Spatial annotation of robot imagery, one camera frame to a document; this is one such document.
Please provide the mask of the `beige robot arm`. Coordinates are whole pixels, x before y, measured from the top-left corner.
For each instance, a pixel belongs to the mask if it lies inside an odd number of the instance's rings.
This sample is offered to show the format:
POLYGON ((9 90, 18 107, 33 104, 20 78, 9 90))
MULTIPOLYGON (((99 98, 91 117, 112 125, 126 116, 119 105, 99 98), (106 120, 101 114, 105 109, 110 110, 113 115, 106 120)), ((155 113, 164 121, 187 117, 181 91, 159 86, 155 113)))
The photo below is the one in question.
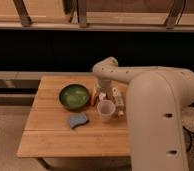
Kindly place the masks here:
POLYGON ((184 68, 120 67, 108 57, 92 72, 98 85, 127 85, 126 117, 132 171, 189 171, 181 111, 194 102, 194 72, 184 68))

